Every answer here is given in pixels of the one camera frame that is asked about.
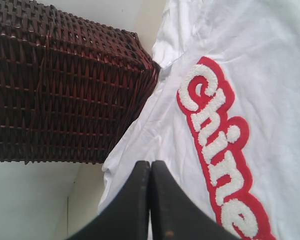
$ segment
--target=brown wicker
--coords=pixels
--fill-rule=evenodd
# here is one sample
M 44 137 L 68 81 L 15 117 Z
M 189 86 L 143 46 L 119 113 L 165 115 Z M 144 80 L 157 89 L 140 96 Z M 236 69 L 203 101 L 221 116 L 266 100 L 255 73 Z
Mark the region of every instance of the brown wicker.
M 158 70 L 135 33 L 0 0 L 0 161 L 102 163 Z

